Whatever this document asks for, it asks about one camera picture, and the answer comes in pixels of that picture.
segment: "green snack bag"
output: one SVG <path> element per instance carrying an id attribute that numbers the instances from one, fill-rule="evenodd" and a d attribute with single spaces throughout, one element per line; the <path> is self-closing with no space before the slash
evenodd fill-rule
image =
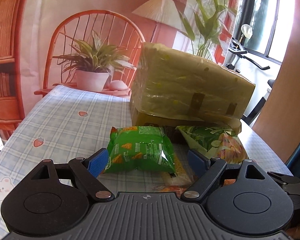
<path id="1" fill-rule="evenodd" d="M 104 173 L 135 169 L 175 172 L 172 143 L 160 127 L 112 127 L 107 150 Z"/>
<path id="2" fill-rule="evenodd" d="M 191 149 L 205 157 L 219 157 L 227 163 L 237 164 L 248 159 L 237 134 L 231 128 L 178 126 Z"/>

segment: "tablecloth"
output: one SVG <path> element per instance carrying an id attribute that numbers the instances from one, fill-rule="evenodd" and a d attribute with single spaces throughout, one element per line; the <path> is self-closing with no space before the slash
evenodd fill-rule
<path id="1" fill-rule="evenodd" d="M 111 127 L 131 125 L 129 99 L 57 86 L 18 126 L 0 152 L 0 206 L 3 198 L 42 159 L 67 163 L 107 147 Z M 239 135 L 248 156 L 266 171 L 290 175 L 279 157 L 243 124 Z M 174 145 L 186 171 L 187 146 Z M 98 179 L 115 195 L 119 191 L 151 192 L 163 185 L 159 173 L 146 171 L 102 174 Z M 0 239 L 7 234 L 0 214 Z"/>

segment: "brown packing tape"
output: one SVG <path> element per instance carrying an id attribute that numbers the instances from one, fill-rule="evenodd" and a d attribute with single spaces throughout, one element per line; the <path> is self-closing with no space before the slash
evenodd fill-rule
<path id="1" fill-rule="evenodd" d="M 188 115 L 189 116 L 197 116 L 198 112 L 202 106 L 203 99 L 205 94 L 201 93 L 194 93 L 192 96 L 191 104 L 189 107 Z"/>
<path id="2" fill-rule="evenodd" d="M 238 104 L 230 103 L 229 107 L 226 112 L 226 116 L 233 116 L 235 108 L 237 107 Z"/>

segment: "strawberry print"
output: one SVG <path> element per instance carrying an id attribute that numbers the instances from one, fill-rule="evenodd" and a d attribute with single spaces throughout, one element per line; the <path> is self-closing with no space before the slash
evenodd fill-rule
<path id="1" fill-rule="evenodd" d="M 38 139 L 35 139 L 34 142 L 33 142 L 33 146 L 34 147 L 39 147 L 39 146 L 41 146 L 43 144 L 43 141 L 44 141 L 44 139 L 41 138 L 41 137 L 38 138 Z"/>
<path id="2" fill-rule="evenodd" d="M 78 114 L 79 114 L 80 116 L 82 116 L 82 117 L 88 116 L 88 113 L 87 113 L 87 112 L 84 112 L 84 111 L 80 111 Z"/>

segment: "bear cartoon print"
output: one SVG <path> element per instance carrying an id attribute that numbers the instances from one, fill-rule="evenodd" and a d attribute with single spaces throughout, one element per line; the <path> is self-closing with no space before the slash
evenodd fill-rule
<path id="1" fill-rule="evenodd" d="M 0 180 L 0 202 L 9 194 L 9 192 L 14 188 L 11 182 L 11 178 L 4 177 Z"/>

